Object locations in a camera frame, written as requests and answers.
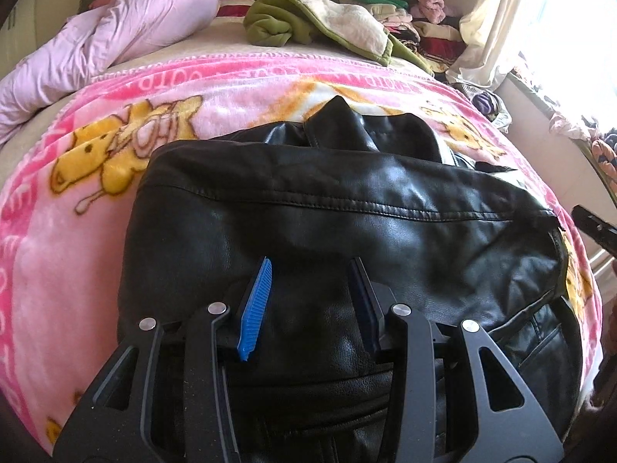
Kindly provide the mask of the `black leather jacket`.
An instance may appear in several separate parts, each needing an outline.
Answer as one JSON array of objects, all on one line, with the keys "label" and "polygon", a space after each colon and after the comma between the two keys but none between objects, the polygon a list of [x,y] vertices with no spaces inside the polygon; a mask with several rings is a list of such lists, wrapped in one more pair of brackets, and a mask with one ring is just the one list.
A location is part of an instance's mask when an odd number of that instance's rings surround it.
[{"label": "black leather jacket", "polygon": [[184,328],[240,297],[260,261],[273,282],[257,346],[228,373],[247,462],[373,462],[392,368],[360,335],[347,270],[429,320],[477,321],[558,435],[573,417],[582,339],[556,214],[498,168],[448,164],[420,118],[367,116],[334,98],[303,122],[165,144],[142,176],[125,236],[118,330],[152,317],[163,339],[154,446],[185,448]]}]

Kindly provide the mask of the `clothes on window sill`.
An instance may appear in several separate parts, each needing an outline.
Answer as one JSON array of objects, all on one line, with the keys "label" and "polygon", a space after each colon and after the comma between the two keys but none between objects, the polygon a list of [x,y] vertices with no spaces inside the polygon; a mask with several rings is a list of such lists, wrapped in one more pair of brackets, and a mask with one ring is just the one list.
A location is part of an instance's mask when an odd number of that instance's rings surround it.
[{"label": "clothes on window sill", "polygon": [[604,134],[595,118],[574,117],[560,111],[551,115],[549,132],[575,142],[616,204],[616,132]]}]

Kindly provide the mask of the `pile of folded clothes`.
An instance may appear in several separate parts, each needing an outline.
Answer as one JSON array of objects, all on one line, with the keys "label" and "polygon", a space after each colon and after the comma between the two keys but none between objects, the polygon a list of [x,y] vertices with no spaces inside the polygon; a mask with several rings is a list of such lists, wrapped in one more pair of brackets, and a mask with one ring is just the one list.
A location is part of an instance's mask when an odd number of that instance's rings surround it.
[{"label": "pile of folded clothes", "polygon": [[436,75],[445,74],[467,49],[460,20],[445,0],[339,0],[365,7],[390,35],[427,62]]}]

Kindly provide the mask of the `cream window curtain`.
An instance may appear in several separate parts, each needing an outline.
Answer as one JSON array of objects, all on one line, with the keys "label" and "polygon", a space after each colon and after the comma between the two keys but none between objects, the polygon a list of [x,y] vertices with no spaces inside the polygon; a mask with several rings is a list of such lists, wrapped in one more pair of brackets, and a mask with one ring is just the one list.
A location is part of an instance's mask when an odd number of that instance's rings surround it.
[{"label": "cream window curtain", "polygon": [[445,72],[451,84],[497,90],[514,67],[530,14],[530,0],[477,0],[460,20],[467,48]]}]

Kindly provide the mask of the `pink cartoon bear blanket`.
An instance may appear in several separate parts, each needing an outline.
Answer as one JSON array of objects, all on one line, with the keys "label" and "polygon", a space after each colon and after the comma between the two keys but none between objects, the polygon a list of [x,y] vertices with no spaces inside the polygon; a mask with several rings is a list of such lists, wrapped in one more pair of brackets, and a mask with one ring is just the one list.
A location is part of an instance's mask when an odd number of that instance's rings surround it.
[{"label": "pink cartoon bear blanket", "polygon": [[411,113],[444,154],[514,168],[514,181],[557,215],[569,255],[567,294],[583,365],[600,348],[602,317],[583,239],[518,150],[452,89],[401,60],[387,67],[337,52],[265,50],[143,59],[103,74],[28,125],[37,143],[1,191],[1,391],[34,448],[49,454],[115,345],[125,230],[148,158],[177,135],[207,139],[272,121],[303,121],[341,96],[363,114]]}]

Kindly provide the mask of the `green and cream fleece garment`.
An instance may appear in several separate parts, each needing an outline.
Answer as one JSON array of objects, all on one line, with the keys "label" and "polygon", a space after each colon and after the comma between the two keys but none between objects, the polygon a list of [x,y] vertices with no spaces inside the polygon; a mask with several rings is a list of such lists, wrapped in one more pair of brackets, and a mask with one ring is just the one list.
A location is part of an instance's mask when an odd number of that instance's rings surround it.
[{"label": "green and cream fleece garment", "polygon": [[362,6],[332,0],[256,0],[243,25],[248,41],[282,47],[329,40],[364,59],[387,67],[397,57],[432,72],[419,54],[398,41]]}]

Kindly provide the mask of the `beige bed sheet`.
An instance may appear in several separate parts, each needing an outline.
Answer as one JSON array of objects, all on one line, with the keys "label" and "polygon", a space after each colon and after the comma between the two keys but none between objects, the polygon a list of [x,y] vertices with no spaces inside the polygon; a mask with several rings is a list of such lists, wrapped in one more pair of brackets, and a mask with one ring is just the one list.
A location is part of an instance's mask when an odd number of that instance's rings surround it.
[{"label": "beige bed sheet", "polygon": [[154,151],[182,139],[301,119],[310,92],[294,71],[315,75],[343,54],[324,45],[258,47],[236,19],[112,67],[35,115],[1,151],[1,181],[40,172],[53,193],[96,178],[122,193]]}]

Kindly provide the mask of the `lilac quilted duvet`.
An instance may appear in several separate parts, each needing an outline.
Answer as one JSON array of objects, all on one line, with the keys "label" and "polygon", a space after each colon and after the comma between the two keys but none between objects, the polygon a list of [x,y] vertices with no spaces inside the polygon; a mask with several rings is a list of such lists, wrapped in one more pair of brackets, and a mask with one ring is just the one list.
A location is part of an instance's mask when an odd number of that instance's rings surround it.
[{"label": "lilac quilted duvet", "polygon": [[207,27],[218,10],[219,0],[95,0],[2,78],[1,143],[109,68]]}]

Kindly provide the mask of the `red striped pillow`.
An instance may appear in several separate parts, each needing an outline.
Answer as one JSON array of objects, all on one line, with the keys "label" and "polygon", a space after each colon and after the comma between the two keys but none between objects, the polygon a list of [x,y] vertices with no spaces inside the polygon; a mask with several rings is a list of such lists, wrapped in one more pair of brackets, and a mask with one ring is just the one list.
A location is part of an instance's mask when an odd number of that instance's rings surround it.
[{"label": "red striped pillow", "polygon": [[219,0],[218,18],[244,18],[255,0]]}]

